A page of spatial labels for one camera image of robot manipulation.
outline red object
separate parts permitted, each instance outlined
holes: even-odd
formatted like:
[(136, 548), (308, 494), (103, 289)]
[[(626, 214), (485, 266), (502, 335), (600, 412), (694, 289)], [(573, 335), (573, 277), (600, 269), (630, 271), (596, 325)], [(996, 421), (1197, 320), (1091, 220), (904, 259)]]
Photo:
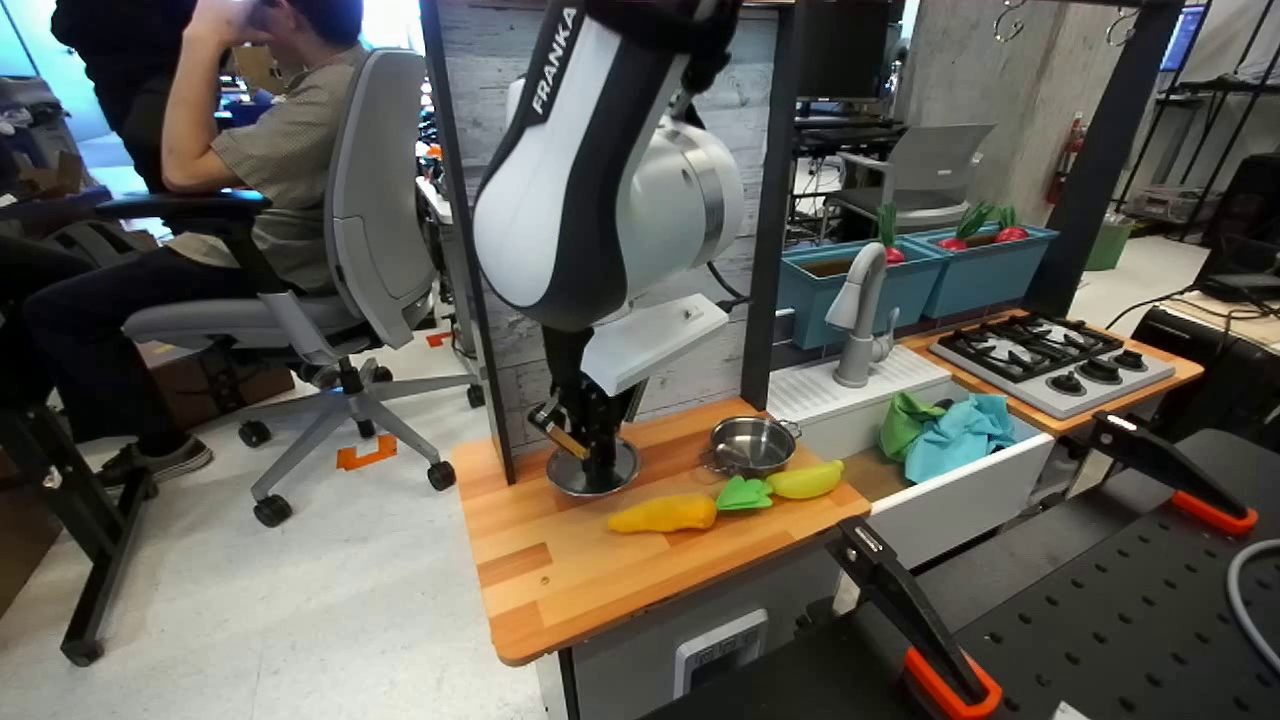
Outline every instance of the red object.
[(909, 674), (913, 690), (928, 701), (933, 716), (990, 720), (1000, 713), (1003, 690), (971, 658), (965, 658), (965, 661), (970, 661), (971, 676), (986, 686), (980, 703), (956, 695), (956, 690), (917, 651), (917, 644), (904, 651), (904, 674)]
[(1017, 240), (1027, 240), (1027, 229), (1008, 223), (1008, 229), (996, 232), (996, 243), (1017, 243)]
[(1247, 537), (1255, 530), (1255, 507), (1247, 507), (1244, 516), (1229, 516), (1211, 503), (1204, 503), (1202, 496), (1194, 494), (1171, 494), (1169, 503), (1188, 516), (1194, 523), (1204, 523), (1220, 537)]
[(1057, 154), (1053, 178), (1046, 185), (1046, 203), (1057, 203), (1064, 197), (1081, 154), (1084, 154), (1084, 115), (1071, 119), (1069, 139)]

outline person's arm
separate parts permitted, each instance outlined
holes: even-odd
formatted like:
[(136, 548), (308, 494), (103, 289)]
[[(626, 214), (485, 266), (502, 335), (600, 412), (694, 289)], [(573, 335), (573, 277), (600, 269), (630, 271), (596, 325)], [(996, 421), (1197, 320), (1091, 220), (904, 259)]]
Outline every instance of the person's arm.
[(217, 194), (235, 180), (235, 171), (213, 154), (217, 73), (235, 36), (235, 18), (213, 7), (213, 0), (197, 3), (166, 104), (159, 165), (166, 189), (173, 194)]

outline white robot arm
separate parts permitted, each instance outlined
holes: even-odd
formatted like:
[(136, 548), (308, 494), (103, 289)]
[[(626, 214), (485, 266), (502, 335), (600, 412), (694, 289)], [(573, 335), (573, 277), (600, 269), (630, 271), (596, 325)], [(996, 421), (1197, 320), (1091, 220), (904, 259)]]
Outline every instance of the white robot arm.
[(745, 220), (729, 147), (694, 98), (729, 60), (742, 0), (556, 0), (476, 201), (489, 289), (545, 329), (553, 481), (596, 496), (637, 471), (616, 441), (646, 381), (729, 325), (707, 297), (637, 303)]

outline jeans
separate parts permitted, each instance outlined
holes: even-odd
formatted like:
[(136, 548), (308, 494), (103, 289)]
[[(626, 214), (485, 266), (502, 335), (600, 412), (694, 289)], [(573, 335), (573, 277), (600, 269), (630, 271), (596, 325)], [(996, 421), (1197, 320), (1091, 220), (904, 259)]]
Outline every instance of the jeans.
[(159, 252), (45, 289), (29, 301), (23, 320), (61, 389), (117, 410), (140, 446), (156, 448), (182, 441), (185, 428), (122, 325), (156, 303), (249, 297), (258, 297), (249, 271)]
[(52, 378), (29, 335), (21, 303), (34, 292), (61, 283), (68, 277), (81, 277), (90, 269), (93, 266), (85, 257), (61, 252), (52, 243), (0, 237), (0, 403), (5, 410), (45, 403), (45, 395), (52, 394)]

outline computer monitor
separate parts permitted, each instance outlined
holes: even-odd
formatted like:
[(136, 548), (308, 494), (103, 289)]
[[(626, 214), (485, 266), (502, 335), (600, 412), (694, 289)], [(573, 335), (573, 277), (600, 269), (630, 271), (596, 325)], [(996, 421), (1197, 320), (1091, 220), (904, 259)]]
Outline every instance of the computer monitor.
[(882, 98), (904, 0), (802, 0), (797, 98)]
[(1204, 27), (1204, 12), (1209, 12), (1204, 3), (1188, 3), (1184, 18), (1171, 24), (1171, 36), (1169, 36), (1163, 58), (1161, 58), (1161, 73), (1188, 67), (1197, 36)]

